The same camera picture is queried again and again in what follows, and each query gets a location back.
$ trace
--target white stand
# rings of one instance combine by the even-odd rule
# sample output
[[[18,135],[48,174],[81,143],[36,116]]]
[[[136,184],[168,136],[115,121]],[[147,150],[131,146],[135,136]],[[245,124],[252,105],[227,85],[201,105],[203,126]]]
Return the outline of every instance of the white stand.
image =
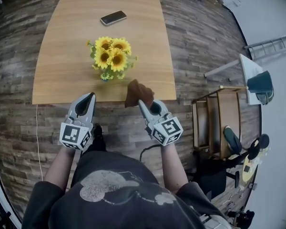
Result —
[[[242,65],[243,75],[236,75],[236,76],[230,77],[229,80],[234,81],[234,80],[238,80],[243,77],[244,83],[245,85],[247,85],[248,79],[263,72],[263,68],[259,66],[257,63],[255,63],[254,61],[248,59],[242,54],[239,54],[239,58],[240,59],[234,60],[230,63],[227,63],[223,66],[218,67],[217,69],[214,69],[214,70],[211,70],[205,73],[204,76],[208,77],[210,75],[217,74],[223,70],[226,70],[240,63]],[[257,99],[256,94],[249,92],[249,90],[247,90],[247,98],[248,98],[248,103],[250,105],[261,104],[261,102]]]

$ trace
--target flower bouquet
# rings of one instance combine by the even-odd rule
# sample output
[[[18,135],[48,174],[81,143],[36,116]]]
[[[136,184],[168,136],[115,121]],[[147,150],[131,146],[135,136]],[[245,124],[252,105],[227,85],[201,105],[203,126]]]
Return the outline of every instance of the flower bouquet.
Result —
[[[92,44],[87,41],[90,47],[90,57],[94,63],[92,67],[100,71],[103,81],[114,78],[123,79],[125,71],[134,67],[138,57],[132,57],[132,49],[125,38],[100,37]]]

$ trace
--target yellow flower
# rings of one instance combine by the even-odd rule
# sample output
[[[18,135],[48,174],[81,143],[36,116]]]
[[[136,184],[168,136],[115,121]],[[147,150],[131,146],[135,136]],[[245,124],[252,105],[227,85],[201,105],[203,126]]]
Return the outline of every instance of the yellow flower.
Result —
[[[125,73],[118,74],[117,77],[118,77],[118,79],[120,79],[120,80],[121,80],[121,79],[124,79]]]
[[[92,68],[95,69],[95,70],[99,69],[99,67],[97,65],[94,65],[94,64],[92,65]]]
[[[103,73],[103,74],[101,74],[101,79],[102,80],[108,80],[108,79],[110,79],[110,75],[108,73]]]
[[[98,40],[95,41],[95,47],[96,48],[104,48],[105,50],[108,50],[111,42],[112,42],[112,38],[110,38],[108,36],[100,37]]]
[[[106,69],[110,64],[110,54],[104,48],[98,48],[94,55],[95,64],[101,67],[102,69]]]
[[[119,48],[114,48],[110,56],[110,65],[113,72],[122,71],[127,65],[127,56]]]
[[[119,48],[123,52],[131,55],[132,54],[132,48],[128,41],[125,40],[125,38],[115,38],[111,43],[112,48]]]

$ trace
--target wooden shelf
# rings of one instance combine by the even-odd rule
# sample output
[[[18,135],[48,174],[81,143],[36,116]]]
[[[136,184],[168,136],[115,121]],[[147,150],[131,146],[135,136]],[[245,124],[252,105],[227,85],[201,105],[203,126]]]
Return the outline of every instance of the wooden shelf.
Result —
[[[220,128],[217,97],[207,97],[210,153],[220,152]]]
[[[223,131],[228,125],[241,137],[238,93],[218,91],[200,98],[192,107],[195,149],[208,148],[209,155],[219,159],[231,156]]]

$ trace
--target black and white marker cube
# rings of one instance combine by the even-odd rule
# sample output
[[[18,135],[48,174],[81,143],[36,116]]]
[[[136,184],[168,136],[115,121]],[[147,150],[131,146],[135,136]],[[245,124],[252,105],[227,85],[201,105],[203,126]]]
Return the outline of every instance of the black and white marker cube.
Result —
[[[157,123],[153,126],[152,136],[163,146],[178,140],[183,132],[177,117]]]
[[[59,141],[65,147],[83,150],[91,137],[89,128],[73,125],[61,124]]]

